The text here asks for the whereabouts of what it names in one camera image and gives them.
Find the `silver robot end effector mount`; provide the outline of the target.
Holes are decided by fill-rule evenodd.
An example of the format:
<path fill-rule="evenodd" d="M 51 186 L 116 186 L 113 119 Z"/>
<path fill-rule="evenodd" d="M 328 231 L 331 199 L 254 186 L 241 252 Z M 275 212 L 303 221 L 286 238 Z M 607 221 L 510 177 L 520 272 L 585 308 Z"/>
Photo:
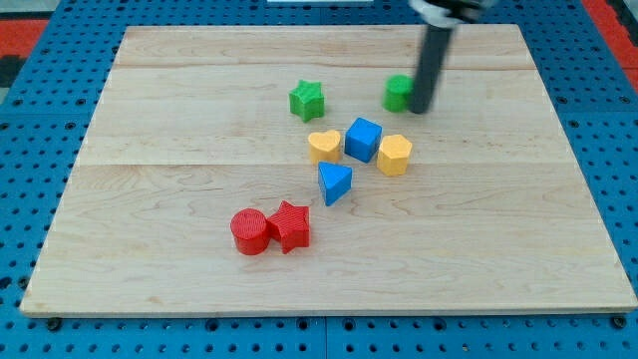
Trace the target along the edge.
<path fill-rule="evenodd" d="M 409 0 L 408 4 L 428 25 L 454 28 L 475 23 L 494 6 L 494 0 Z"/>

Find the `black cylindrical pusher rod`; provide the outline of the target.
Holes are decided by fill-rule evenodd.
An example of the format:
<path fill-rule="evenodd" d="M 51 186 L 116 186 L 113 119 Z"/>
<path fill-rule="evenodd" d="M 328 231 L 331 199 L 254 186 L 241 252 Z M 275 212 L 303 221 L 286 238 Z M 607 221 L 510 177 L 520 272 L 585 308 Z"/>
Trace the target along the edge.
<path fill-rule="evenodd" d="M 424 114 L 430 109 L 453 33 L 453 28 L 426 26 L 409 107 L 414 114 Z"/>

